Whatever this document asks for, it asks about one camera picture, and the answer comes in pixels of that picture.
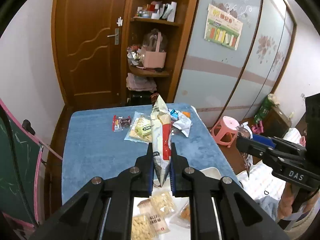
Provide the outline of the right human hand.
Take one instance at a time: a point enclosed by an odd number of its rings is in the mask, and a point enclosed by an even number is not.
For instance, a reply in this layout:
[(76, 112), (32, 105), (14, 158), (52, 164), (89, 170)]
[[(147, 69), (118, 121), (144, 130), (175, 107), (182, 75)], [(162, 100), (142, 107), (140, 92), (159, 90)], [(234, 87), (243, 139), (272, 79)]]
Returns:
[[(317, 192), (310, 200), (308, 200), (303, 213), (309, 212), (313, 208), (313, 206), (316, 204), (318, 198), (319, 198), (319, 192)], [(281, 195), (281, 199), (278, 203), (278, 209), (277, 209), (278, 219), (283, 219), (292, 214), (292, 204), (294, 200), (295, 198), (292, 193), (291, 184), (286, 183), (283, 194)]]

